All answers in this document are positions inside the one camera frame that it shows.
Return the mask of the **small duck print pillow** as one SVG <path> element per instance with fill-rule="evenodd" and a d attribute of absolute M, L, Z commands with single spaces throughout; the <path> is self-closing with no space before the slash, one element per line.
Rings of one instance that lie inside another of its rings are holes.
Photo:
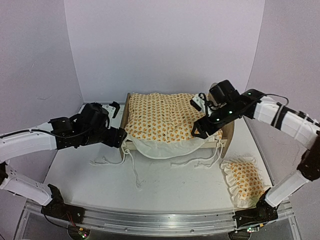
<path fill-rule="evenodd" d="M 237 209 L 256 206 L 260 197 L 271 186 L 265 182 L 257 160 L 252 156 L 225 159 L 221 162 L 231 201 Z"/>

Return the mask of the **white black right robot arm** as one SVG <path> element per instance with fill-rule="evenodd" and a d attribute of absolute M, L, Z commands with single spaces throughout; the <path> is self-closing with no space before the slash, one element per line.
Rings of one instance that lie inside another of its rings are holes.
<path fill-rule="evenodd" d="M 265 130 L 251 130 L 264 159 L 278 157 L 284 163 L 297 164 L 292 172 L 262 194 L 255 207 L 236 211 L 234 219 L 241 227 L 276 220 L 278 207 L 285 199 L 320 178 L 319 121 L 307 113 L 291 109 L 288 99 L 280 103 L 276 97 L 275 93 L 256 89 L 240 94 L 228 80 L 224 80 L 213 83 L 208 94 L 197 93 L 190 100 L 198 112 L 204 113 L 194 122 L 192 136 L 207 139 L 227 124 L 246 117 L 273 127 L 276 136 L 280 137 L 274 144 L 263 146 L 271 141 L 271 136 Z"/>

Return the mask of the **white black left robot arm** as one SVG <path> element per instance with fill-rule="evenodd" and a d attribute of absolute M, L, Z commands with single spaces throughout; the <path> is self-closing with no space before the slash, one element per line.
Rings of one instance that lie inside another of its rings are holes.
<path fill-rule="evenodd" d="M 103 144 L 119 149 L 127 134 L 112 126 L 120 104 L 85 104 L 71 117 L 52 118 L 34 127 L 17 130 L 0 136 L 0 188 L 32 200 L 57 219 L 67 214 L 67 205 L 58 187 L 40 183 L 19 174 L 9 165 L 10 160 L 35 153 Z"/>

